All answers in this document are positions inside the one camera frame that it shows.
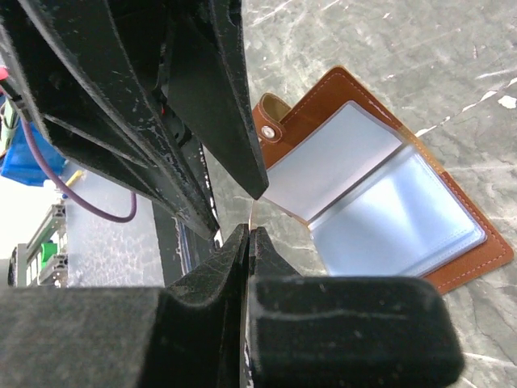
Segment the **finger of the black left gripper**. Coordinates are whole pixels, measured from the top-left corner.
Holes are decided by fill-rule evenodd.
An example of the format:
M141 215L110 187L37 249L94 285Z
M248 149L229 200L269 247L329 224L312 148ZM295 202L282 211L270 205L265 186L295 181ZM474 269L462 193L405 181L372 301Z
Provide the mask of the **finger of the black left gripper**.
M137 80L105 1L22 1L21 7L76 82L169 183L165 200L199 236L218 230L174 138Z
M173 1L170 107L253 198L268 187L255 130L239 1Z

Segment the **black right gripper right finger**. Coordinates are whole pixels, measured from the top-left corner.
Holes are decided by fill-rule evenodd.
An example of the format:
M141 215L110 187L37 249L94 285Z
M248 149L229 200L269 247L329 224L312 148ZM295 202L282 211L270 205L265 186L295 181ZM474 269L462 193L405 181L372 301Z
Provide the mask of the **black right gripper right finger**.
M464 369L429 282L302 276L262 227L250 238L248 316L257 387L447 387Z

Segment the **brown leather card holder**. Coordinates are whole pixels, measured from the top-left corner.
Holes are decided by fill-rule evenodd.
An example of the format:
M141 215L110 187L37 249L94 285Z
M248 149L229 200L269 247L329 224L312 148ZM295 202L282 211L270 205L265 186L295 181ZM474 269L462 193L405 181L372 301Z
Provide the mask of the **brown leather card holder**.
M264 198L309 230L331 276L416 276L441 293L514 252L428 148L344 67L294 106L253 110Z

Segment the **gold card with stripe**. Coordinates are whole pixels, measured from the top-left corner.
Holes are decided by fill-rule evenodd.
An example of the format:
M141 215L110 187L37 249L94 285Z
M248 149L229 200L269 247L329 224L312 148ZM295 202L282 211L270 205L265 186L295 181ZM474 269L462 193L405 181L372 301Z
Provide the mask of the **gold card with stripe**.
M254 229L254 213L255 213L256 200L251 201L249 217L248 217L248 229L252 231Z

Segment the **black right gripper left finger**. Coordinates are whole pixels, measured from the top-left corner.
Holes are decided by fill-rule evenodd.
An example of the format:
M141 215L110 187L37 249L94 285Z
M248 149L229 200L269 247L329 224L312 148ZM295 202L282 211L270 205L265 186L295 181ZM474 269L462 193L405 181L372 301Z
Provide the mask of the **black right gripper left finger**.
M1 292L4 387L243 387L249 230L166 288Z

